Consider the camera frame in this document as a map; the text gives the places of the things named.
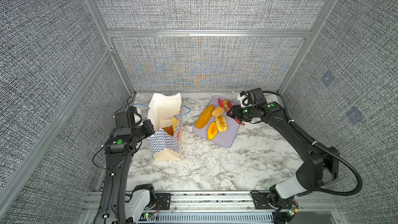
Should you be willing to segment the red kitchen tongs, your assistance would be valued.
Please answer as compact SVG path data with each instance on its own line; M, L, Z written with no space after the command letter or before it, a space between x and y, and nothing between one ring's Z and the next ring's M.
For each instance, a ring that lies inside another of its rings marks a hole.
M227 116L229 116L229 117L232 118L232 114L229 114L229 110L230 110L229 106L232 107L232 106L233 106L232 103L229 102L229 101L227 101L227 104L225 104L225 103L223 102L223 100L222 100L221 98L219 98L219 99L218 99L218 104L219 104L219 106L220 106L221 108L224 109L224 111L226 112ZM238 120L238 119L236 119L236 118L234 118L234 120L235 120L238 124L240 124L240 125L242 125L242 126L245 125L242 121L240 121L240 120Z

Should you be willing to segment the golden oval bread roll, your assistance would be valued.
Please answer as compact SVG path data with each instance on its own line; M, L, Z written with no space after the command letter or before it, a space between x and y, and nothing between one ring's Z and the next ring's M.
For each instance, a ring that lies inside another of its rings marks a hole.
M221 116L223 113L225 113L225 110L222 107L217 107L211 112L211 115L217 117Z

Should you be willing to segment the dark orange oval bread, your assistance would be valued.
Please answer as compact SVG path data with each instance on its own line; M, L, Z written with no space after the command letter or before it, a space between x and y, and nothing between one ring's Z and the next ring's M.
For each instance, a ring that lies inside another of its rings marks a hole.
M168 126L168 127L164 127L163 130L164 130L169 136L173 136L173 135L174 135L172 125L171 125L171 126Z

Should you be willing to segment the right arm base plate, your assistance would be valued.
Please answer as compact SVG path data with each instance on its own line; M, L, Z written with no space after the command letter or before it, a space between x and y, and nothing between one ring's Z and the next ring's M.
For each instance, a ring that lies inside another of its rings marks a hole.
M268 192L259 192L259 191L251 191L250 196L253 200L253 204L256 210L262 209L278 209L277 207L273 207L268 198Z

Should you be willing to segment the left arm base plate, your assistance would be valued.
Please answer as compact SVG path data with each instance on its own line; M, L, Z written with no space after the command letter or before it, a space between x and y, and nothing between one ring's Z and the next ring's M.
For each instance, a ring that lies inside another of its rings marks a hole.
M155 212L157 210L169 210L171 205L170 193L156 193L155 201L150 203L145 210Z

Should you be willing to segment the blue checkered paper bag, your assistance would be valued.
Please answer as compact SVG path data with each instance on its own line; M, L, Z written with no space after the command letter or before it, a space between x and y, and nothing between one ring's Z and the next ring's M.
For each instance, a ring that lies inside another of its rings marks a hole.
M153 124L155 133L149 137L155 161L180 161L182 159L182 118L191 112L182 104L180 93L166 96L154 93L146 105L147 119Z

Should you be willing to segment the ridged yellow spiral bread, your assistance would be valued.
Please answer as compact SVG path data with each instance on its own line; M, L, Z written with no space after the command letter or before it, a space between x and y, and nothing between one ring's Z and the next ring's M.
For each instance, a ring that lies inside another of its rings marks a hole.
M177 117L173 117L172 118L172 128L173 128L173 132L176 132L177 129L177 125L178 125L178 118Z

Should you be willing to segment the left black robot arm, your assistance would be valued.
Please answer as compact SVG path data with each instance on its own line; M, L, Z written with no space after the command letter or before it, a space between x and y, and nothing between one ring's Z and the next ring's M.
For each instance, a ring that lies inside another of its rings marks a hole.
M114 128L104 144L105 169L101 201L94 219L95 224L136 224L150 203L150 190L139 189L131 196L134 202L130 215L126 212L126 184L137 144L154 134L153 124L145 120L142 125Z

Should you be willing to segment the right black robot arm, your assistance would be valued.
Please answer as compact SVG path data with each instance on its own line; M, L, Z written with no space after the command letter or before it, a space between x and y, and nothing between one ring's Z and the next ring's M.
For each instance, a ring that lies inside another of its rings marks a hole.
M285 109L277 102L266 103L255 107L231 105L227 116L239 122L250 122L260 118L280 133L294 148L303 164L295 174L269 189L268 200L272 207L284 206L290 197L302 196L320 189L338 175L339 162L331 155L316 148L292 126L293 120L286 116Z

